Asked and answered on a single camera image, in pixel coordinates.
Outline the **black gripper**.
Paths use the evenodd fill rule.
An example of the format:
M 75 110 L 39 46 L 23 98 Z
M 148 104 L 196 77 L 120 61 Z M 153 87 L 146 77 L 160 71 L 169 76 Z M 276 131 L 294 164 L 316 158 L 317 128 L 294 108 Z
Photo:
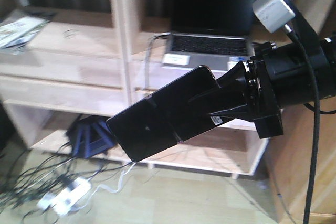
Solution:
M 235 106 L 209 105 L 207 115 L 214 124 L 234 119 L 253 122 L 260 138 L 283 135 L 280 110 L 314 100 L 307 64 L 300 47 L 288 44 L 276 48 L 266 42 L 255 48 L 255 55 L 247 61 L 249 82 L 254 94 L 253 110 L 248 104 Z M 243 98 L 248 90 L 246 70 L 239 61 L 216 81 L 216 98 Z

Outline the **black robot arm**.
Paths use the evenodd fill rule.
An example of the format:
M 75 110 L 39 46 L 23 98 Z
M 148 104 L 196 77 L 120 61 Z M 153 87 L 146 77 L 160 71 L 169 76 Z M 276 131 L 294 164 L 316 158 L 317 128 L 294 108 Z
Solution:
M 248 61 L 220 77 L 207 114 L 254 123 L 260 138 L 283 135 L 281 109 L 335 96 L 335 37 L 277 49 L 259 46 Z

